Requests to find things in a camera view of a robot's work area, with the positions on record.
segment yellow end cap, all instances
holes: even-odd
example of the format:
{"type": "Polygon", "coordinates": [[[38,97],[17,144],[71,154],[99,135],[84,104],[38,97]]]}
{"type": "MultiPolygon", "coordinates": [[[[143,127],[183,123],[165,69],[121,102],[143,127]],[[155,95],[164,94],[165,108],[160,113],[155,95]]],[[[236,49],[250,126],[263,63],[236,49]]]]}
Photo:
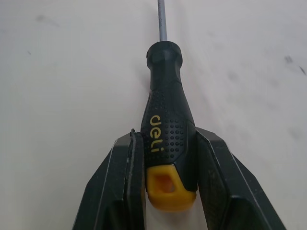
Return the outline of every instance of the yellow end cap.
{"type": "Polygon", "coordinates": [[[167,212],[189,209],[196,198],[196,192],[185,189],[174,165],[147,169],[147,193],[155,208],[167,212]]]}

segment hanging hole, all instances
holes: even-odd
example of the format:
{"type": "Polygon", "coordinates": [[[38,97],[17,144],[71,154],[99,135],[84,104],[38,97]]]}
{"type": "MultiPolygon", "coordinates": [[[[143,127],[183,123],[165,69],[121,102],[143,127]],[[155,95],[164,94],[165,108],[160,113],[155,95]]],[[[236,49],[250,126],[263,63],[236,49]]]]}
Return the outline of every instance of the hanging hole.
{"type": "Polygon", "coordinates": [[[174,183],[168,175],[156,176],[155,185],[157,193],[172,193],[175,191],[174,183]]]}

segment textured dot grip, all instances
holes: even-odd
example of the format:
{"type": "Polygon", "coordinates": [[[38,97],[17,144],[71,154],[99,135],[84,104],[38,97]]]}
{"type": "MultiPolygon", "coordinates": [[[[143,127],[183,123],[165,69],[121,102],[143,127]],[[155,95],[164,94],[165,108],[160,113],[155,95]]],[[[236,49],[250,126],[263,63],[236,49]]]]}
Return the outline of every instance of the textured dot grip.
{"type": "Polygon", "coordinates": [[[180,48],[169,41],[152,45],[147,66],[151,85],[141,125],[145,167],[173,164],[184,187],[196,191],[196,129],[180,79],[180,48]]]}

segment white surface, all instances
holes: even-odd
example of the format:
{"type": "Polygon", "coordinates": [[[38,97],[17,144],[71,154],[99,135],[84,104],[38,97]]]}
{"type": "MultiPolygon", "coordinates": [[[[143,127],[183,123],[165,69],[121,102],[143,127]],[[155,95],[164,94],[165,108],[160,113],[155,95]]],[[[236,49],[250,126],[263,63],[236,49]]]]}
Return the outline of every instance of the white surface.
{"type": "MultiPolygon", "coordinates": [[[[165,5],[197,126],[225,139],[288,230],[306,229],[306,0],[165,5]]],[[[140,128],[158,37],[155,0],[0,0],[1,230],[71,229],[114,140],[140,128]]],[[[149,230],[205,225],[199,200],[147,207],[149,230]]]]}

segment scuff mark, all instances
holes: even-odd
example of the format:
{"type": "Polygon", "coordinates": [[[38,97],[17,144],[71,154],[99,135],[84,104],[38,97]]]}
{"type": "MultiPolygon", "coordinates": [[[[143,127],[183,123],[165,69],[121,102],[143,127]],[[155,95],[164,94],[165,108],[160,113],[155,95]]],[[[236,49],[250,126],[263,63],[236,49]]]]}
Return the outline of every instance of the scuff mark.
{"type": "Polygon", "coordinates": [[[302,67],[300,67],[300,66],[299,66],[299,68],[301,69],[301,71],[303,72],[303,74],[306,75],[305,70],[304,70],[302,67]]]}
{"type": "Polygon", "coordinates": [[[39,23],[45,23],[48,25],[52,25],[55,27],[60,27],[59,24],[57,24],[53,19],[46,17],[44,15],[39,15],[35,18],[35,21],[39,22],[39,23]]]}

